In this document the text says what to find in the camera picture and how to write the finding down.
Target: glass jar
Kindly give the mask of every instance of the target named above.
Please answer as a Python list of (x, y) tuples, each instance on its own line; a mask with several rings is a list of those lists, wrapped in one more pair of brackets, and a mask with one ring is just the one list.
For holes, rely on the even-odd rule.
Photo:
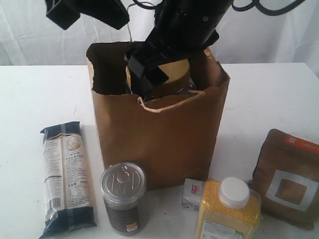
[(101, 189), (110, 224), (119, 234), (138, 233), (147, 222), (146, 177), (134, 163), (119, 163), (105, 170)]
[(196, 239), (250, 239), (260, 222), (261, 199), (247, 184), (229, 177), (207, 180), (197, 219)]

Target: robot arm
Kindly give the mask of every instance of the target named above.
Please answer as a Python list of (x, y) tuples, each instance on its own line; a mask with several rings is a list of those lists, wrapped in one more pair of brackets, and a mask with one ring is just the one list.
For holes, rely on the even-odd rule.
[[(131, 90), (145, 96), (168, 77), (159, 65), (194, 57), (215, 43), (215, 28), (233, 0), (163, 0), (155, 26), (138, 49), (125, 60), (131, 75)], [(120, 29), (129, 15), (119, 0), (46, 0), (47, 17), (67, 29), (80, 12)]]

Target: dark canister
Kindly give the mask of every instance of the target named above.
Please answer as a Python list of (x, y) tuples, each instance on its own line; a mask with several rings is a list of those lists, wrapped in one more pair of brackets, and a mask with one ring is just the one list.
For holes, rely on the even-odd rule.
[(101, 189), (110, 224), (116, 232), (130, 236), (147, 221), (146, 177), (134, 163), (119, 163), (105, 170)]

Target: yellow grain bottle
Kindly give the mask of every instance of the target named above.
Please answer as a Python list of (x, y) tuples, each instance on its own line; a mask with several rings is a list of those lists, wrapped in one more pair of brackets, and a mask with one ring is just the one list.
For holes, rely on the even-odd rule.
[(195, 239), (250, 239), (260, 222), (261, 200), (238, 178), (205, 183)]

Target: nutrition label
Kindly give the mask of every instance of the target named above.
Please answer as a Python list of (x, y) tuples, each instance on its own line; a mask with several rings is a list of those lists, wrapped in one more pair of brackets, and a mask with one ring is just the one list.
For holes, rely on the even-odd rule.
[(80, 136), (63, 137), (67, 209), (90, 207), (86, 159)]
[(201, 239), (242, 239), (243, 234), (234, 229), (205, 221), (201, 233)]
[(61, 140), (52, 139), (43, 145), (44, 196), (47, 212), (65, 209)]

